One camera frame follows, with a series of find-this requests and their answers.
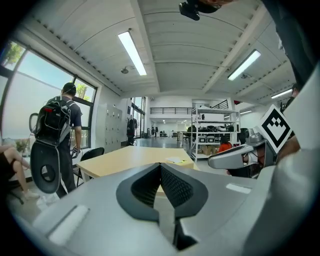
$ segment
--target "floor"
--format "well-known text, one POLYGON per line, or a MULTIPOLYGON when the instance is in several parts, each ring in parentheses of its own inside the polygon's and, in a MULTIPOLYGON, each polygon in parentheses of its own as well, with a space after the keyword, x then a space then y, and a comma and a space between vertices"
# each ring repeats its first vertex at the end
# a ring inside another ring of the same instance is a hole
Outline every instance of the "floor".
MULTIPOLYGON (((187 153, 189 152, 190 145, 187 141, 184 141, 183 145, 177 141, 177 138, 170 137, 152 137, 152 138, 141 138, 137 140, 137 146, 139 147, 154 147, 154 148, 182 148, 187 153)), ((227 175, 224 169, 213 169, 209 167, 206 159, 200 159, 197 161, 196 165, 201 171, 210 172, 214 174, 227 175)), ((77 178, 74 176, 74 182, 77 183, 77 178)), ((52 204, 59 200, 57 194, 45 194, 41 192, 33 182, 28 183, 29 189, 40 195, 37 200, 24 200, 24 204, 21 205, 20 202, 14 198, 12 195, 8 195, 8 207, 11 212, 23 217, 29 223, 32 223, 35 218, 44 210, 49 208, 52 204)), ((22 197, 21 188, 18 187, 13 190, 13 192, 22 197)), ((173 241, 174 237, 174 208, 170 204, 169 200, 165 196, 156 196, 154 201, 154 208, 159 211, 160 221, 159 228, 161 229, 164 236, 170 241, 173 241)))

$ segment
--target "sticker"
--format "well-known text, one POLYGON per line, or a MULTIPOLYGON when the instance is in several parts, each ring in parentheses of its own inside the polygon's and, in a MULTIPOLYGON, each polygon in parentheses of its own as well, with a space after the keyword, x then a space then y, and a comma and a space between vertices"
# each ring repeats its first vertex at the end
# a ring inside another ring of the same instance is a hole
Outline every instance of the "sticker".
POLYGON ((262 127, 277 148, 290 131, 290 126, 276 109, 272 110, 262 127))
POLYGON ((232 184, 232 183, 229 183, 225 187, 229 190, 237 191, 237 192, 244 193, 244 194, 249 194, 251 192, 251 188, 239 186, 239 185, 232 184))
POLYGON ((292 129, 290 128, 285 116, 272 105, 265 115, 261 118, 256 129, 268 140, 274 152, 277 154, 283 147, 292 129))

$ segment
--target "equipment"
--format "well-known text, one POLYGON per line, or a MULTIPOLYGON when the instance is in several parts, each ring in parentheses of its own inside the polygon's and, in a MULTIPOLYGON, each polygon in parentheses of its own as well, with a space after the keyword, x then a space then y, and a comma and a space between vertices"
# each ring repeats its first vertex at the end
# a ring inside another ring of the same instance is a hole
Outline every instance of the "equipment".
POLYGON ((200 13, 212 14, 216 12, 221 6, 211 6, 203 3, 201 0, 187 0, 179 4, 179 11, 183 16, 192 20, 200 20, 200 13))
POLYGON ((33 113, 29 117, 29 129, 35 137, 30 154, 31 175, 42 192, 54 193, 60 185, 60 155, 57 147, 70 134, 70 107, 73 104, 72 99, 65 101, 60 95, 43 106, 39 114, 33 113), (36 125, 32 127, 35 116, 36 125))
POLYGON ((257 149, 264 152, 263 168, 274 165, 277 161, 277 153, 289 138, 292 129, 284 115, 274 105, 264 114, 255 129, 259 132, 255 133, 253 129, 247 131, 246 144, 211 156, 208 159, 209 166, 216 169, 241 169, 242 173, 242 168, 256 164, 256 162, 244 162, 244 156, 252 152, 255 155, 254 152, 257 149))

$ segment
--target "window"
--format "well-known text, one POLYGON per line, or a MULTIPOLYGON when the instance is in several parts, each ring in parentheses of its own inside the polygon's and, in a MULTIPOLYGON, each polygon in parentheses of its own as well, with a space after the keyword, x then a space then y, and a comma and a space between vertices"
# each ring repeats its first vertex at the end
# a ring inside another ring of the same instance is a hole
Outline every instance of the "window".
POLYGON ((95 98, 96 90, 86 84, 85 82, 81 81, 80 79, 76 79, 74 82, 76 86, 76 95, 80 99, 84 99, 85 101, 92 102, 95 98))
POLYGON ((15 42, 8 42, 0 55, 1 66, 13 71, 25 50, 15 42))
MULTIPOLYGON (((8 60, 2 58, 1 64, 6 65, 6 62, 8 60)), ((12 60, 7 66, 16 65, 13 62, 12 60)), ((7 80, 0 76, 0 93, 7 80)), ((32 113, 38 113, 49 99, 61 94, 65 83, 73 80, 75 78, 72 74, 35 53, 27 51, 22 61, 18 63, 5 96, 1 123, 2 138, 13 139, 17 146, 28 139, 30 137, 29 116, 32 113)), ((75 80, 75 84, 77 85, 77 95, 74 97, 74 101, 82 113, 81 147, 85 148, 90 146, 91 115, 96 89, 78 78, 75 80)), ((73 148, 74 145, 75 132, 73 131, 71 147, 73 148)))

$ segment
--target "red object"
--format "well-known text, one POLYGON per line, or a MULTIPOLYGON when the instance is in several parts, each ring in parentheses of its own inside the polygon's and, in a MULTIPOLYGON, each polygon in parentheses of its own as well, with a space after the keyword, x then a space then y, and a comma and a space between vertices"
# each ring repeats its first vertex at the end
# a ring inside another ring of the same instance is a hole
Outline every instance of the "red object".
POLYGON ((232 145, 231 145, 230 143, 222 144, 222 145, 219 147, 218 153, 223 152, 223 151, 226 151, 226 150, 229 150, 229 149, 232 149, 232 145))

